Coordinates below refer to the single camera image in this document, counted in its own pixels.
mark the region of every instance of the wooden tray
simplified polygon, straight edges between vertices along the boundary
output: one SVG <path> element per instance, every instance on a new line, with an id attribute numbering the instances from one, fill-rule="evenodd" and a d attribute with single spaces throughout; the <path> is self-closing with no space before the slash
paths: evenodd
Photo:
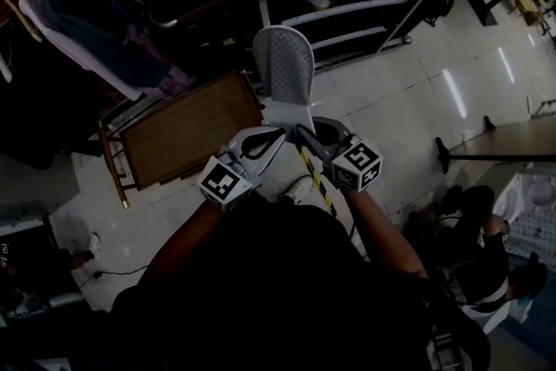
<path id="1" fill-rule="evenodd" d="M 247 82 L 230 73 L 125 129 L 122 144 L 137 189 L 192 175 L 239 130 L 261 125 Z"/>

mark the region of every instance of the table leg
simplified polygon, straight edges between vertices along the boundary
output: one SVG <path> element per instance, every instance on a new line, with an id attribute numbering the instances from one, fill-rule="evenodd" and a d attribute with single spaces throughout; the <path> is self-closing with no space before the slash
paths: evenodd
<path id="1" fill-rule="evenodd" d="M 491 9 L 502 0 L 491 0 L 489 3 L 486 3 L 484 0 L 467 1 L 471 4 L 471 8 L 473 8 L 473 11 L 475 11 L 475 14 L 479 18 L 483 26 L 490 27 L 493 25 L 498 25 L 498 22 L 496 22 Z"/>

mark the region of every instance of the black shirt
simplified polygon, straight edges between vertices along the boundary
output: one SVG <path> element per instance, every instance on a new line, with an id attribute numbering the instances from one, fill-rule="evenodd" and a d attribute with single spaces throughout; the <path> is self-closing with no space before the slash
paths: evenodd
<path id="1" fill-rule="evenodd" d="M 411 279 L 364 262 L 326 212 L 260 197 L 226 215 L 180 278 L 122 292 L 111 317 L 112 334 L 135 345 L 131 358 L 163 356 L 167 369 L 338 356 L 343 366 L 429 368 L 427 306 Z"/>
<path id="2" fill-rule="evenodd" d="M 485 236 L 485 247 L 475 244 L 470 248 L 471 261 L 465 262 L 455 270 L 455 277 L 466 297 L 466 302 L 473 304 L 490 295 L 494 295 L 504 285 L 508 263 L 502 235 Z M 487 312 L 496 310 L 504 304 L 506 295 L 496 299 Z"/>

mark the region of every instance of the white tile floor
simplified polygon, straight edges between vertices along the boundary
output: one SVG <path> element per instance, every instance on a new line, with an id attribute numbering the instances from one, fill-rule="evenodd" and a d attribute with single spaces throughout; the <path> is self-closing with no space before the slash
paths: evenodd
<path id="1" fill-rule="evenodd" d="M 434 138 L 452 147 L 482 130 L 482 117 L 495 124 L 526 120 L 526 99 L 535 109 L 556 98 L 556 52 L 537 28 L 527 28 L 516 13 L 494 9 L 496 27 L 483 27 L 466 0 L 456 0 L 435 28 L 422 23 L 413 44 L 332 69 L 314 80 L 314 116 L 341 119 L 384 155 L 383 173 L 369 193 L 402 224 L 412 209 L 426 206 L 454 183 L 472 184 L 492 164 L 458 162 L 443 175 Z M 82 193 L 51 217 L 63 247 L 78 250 L 95 230 L 103 239 L 100 264 L 75 272 L 78 283 L 99 268 L 130 271 L 148 264 L 156 251 L 201 204 L 196 177 L 129 192 L 122 208 L 103 159 L 74 156 Z M 261 192 L 269 199 L 304 165 L 293 146 L 284 145 L 265 172 Z M 351 216 L 339 193 L 328 187 L 346 228 Z M 324 207 L 313 191 L 307 199 Z M 105 275 L 83 292 L 94 308 L 110 309 L 116 295 L 135 284 L 135 275 Z"/>

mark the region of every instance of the shoe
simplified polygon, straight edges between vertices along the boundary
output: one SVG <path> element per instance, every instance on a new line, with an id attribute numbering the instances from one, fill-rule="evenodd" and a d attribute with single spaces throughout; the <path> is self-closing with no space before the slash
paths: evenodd
<path id="1" fill-rule="evenodd" d="M 291 200 L 294 204 L 299 204 L 311 191 L 313 188 L 313 177 L 311 175 L 305 175 L 295 180 L 295 182 L 289 186 L 288 191 L 282 197 Z"/>
<path id="2" fill-rule="evenodd" d="M 101 258 L 101 237 L 96 232 L 90 234 L 89 252 L 95 257 L 95 260 Z"/>

